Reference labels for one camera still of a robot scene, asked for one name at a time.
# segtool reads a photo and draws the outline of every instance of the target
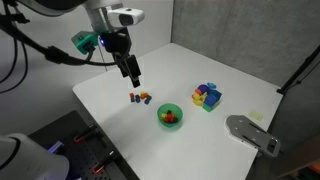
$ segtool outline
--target white table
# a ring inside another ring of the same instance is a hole
[[[278,87],[176,44],[139,59],[141,86],[132,88],[119,69],[74,87],[74,92],[142,180],[245,179],[257,150],[233,139],[225,126],[228,115],[263,114],[255,121],[267,130],[282,95]],[[208,113],[192,103],[198,85],[213,82],[222,102]],[[149,105],[131,103],[129,93],[146,91]],[[183,125],[170,131],[156,112],[164,103],[183,112]]]

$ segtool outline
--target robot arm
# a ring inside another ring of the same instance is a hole
[[[12,4],[15,0],[3,0],[7,4]],[[140,85],[139,76],[141,75],[139,65],[134,55],[130,55],[131,39],[127,27],[138,24],[144,19],[144,13],[138,9],[123,7],[120,0],[17,0],[21,4],[45,16],[60,16],[64,13],[74,10],[77,6],[83,5],[87,11],[93,32],[80,31],[72,41],[75,46],[83,54],[93,53],[94,46],[98,45],[98,38],[106,51],[111,53],[114,61],[123,75],[129,76],[134,87]],[[16,36],[17,32],[12,32],[14,28],[10,28],[8,22],[2,20],[0,28],[6,31],[11,36]],[[15,37],[20,41],[25,41],[27,38]],[[45,54],[50,61],[57,63],[65,63],[72,65],[83,65],[82,62],[68,63],[61,60],[68,56],[60,49],[49,47],[44,49],[38,47],[38,51]],[[95,62],[86,62],[86,64],[98,64]]]

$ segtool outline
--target gray metal bracket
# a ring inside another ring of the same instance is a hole
[[[260,128],[243,115],[231,115],[226,120],[226,126],[231,135],[247,142],[262,153],[277,157],[280,151],[280,141]]]

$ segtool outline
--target green bowl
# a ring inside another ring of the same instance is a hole
[[[178,122],[173,123],[173,124],[169,124],[169,123],[165,123],[163,121],[163,119],[161,118],[161,114],[162,113],[167,114],[168,110],[170,110],[172,112],[172,114],[174,114],[178,118]],[[158,119],[162,125],[171,128],[171,127],[177,126],[178,124],[181,123],[182,117],[183,117],[183,112],[179,106],[177,106],[175,104],[168,103],[168,104],[163,104],[162,106],[159,107],[157,115],[158,115]]]

